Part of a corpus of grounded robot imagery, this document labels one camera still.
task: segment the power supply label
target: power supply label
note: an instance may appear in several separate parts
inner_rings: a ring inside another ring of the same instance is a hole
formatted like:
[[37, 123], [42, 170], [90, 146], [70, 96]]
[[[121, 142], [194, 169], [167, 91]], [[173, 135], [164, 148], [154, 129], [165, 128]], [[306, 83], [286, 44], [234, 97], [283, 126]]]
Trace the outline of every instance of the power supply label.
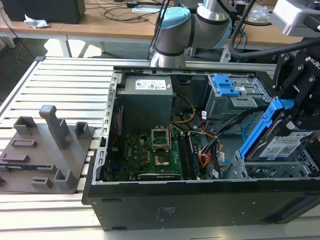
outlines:
[[260, 154], [259, 158], [275, 160], [287, 158], [301, 144], [301, 139], [312, 134], [312, 131], [296, 131], [289, 136], [276, 136]]
[[135, 81], [135, 90], [167, 90], [166, 80], [138, 79]]

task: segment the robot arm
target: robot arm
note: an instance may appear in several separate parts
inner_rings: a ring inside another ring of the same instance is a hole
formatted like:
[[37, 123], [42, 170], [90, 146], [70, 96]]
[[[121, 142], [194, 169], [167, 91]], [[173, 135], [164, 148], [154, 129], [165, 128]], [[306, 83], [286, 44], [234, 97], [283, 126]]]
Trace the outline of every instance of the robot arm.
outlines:
[[232, 31], [230, 16], [215, 0], [204, 0], [196, 14], [187, 8], [167, 9], [160, 27], [152, 67], [184, 68], [184, 50], [221, 48]]

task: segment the aluminum profile table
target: aluminum profile table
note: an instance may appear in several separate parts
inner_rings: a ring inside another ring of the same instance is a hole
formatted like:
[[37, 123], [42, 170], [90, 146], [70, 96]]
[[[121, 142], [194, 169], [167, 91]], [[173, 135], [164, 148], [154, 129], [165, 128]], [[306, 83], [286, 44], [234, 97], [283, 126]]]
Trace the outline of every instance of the aluminum profile table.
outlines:
[[[91, 206], [82, 205], [81, 198], [90, 156], [98, 146], [113, 66], [148, 66], [148, 62], [47, 57], [31, 65], [1, 105], [0, 152], [15, 134], [13, 125], [19, 116], [32, 116], [37, 123], [44, 121], [38, 114], [43, 104], [55, 105], [58, 109], [57, 116], [65, 118], [68, 124], [86, 121], [95, 127], [75, 194], [0, 194], [1, 240], [320, 239], [320, 207], [284, 225], [104, 232]], [[187, 62], [187, 67], [257, 70], [266, 71], [270, 76], [275, 70], [275, 65], [245, 63]]]

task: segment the motherboard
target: motherboard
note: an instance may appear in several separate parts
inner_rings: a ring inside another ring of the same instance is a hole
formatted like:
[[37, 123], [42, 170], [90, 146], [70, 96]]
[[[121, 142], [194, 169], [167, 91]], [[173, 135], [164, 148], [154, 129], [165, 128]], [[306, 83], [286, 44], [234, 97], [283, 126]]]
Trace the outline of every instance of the motherboard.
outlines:
[[104, 178], [112, 182], [207, 179], [200, 173], [198, 134], [155, 131], [126, 134], [122, 147], [112, 147]]

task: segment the sticker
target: sticker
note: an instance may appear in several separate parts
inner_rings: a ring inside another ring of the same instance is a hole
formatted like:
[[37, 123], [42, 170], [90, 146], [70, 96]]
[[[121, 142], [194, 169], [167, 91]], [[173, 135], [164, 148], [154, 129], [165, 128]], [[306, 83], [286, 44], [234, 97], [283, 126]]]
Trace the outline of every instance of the sticker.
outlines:
[[135, 81], [136, 90], [166, 90], [166, 80], [138, 79]]
[[237, 91], [246, 91], [246, 89], [243, 87], [243, 86], [236, 86], [236, 87], [234, 87], [235, 88], [235, 90], [237, 90]]
[[201, 116], [202, 116], [202, 119], [206, 120], [207, 119], [207, 112], [206, 111], [202, 111], [201, 112]]
[[219, 173], [216, 170], [212, 170], [212, 175], [216, 178], [219, 179]]
[[9, 169], [22, 169], [20, 166], [8, 166]]
[[267, 158], [267, 160], [286, 158], [301, 144], [301, 139], [312, 133], [312, 131], [295, 131], [289, 136], [276, 136], [262, 151], [259, 158]]
[[218, 160], [221, 162], [225, 162], [225, 153], [224, 152], [222, 152], [222, 151], [219, 152]]
[[169, 218], [172, 219], [171, 216], [173, 216], [175, 214], [175, 212], [176, 212], [176, 207], [175, 206], [159, 207], [158, 211], [156, 213], [155, 220], [157, 222], [163, 223]]

